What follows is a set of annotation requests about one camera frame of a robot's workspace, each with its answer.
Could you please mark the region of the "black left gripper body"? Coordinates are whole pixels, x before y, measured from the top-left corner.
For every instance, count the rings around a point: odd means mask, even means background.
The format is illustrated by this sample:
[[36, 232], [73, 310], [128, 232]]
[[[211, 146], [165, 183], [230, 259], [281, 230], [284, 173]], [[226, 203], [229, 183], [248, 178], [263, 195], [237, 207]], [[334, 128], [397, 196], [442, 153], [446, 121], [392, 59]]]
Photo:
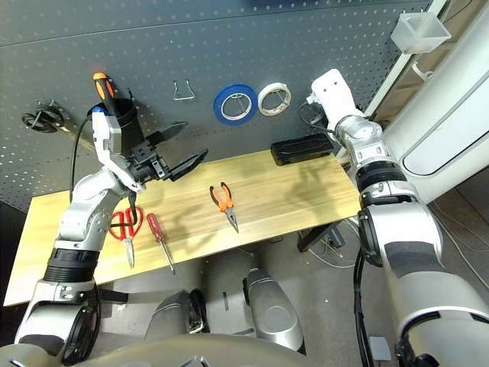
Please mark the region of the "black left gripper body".
[[135, 183], [143, 185], [152, 180], [170, 179], [170, 169], [156, 150], [161, 142], [160, 139], [145, 139], [131, 149], [128, 170]]

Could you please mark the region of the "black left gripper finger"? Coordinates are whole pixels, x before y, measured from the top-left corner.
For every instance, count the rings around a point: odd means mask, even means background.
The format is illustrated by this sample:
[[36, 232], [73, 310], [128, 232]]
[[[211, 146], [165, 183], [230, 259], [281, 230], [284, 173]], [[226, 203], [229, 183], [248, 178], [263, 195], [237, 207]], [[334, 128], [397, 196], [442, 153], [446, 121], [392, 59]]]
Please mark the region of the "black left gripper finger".
[[203, 162], [209, 150], [204, 149], [199, 153], [196, 153], [189, 158], [181, 161], [177, 166], [169, 169], [168, 178], [175, 182], [193, 171], [199, 164]]
[[187, 125], [187, 122], [172, 122], [171, 124], [158, 129], [157, 131], [148, 135], [147, 141], [149, 146], [156, 147], [164, 141], [169, 141], [184, 130]]

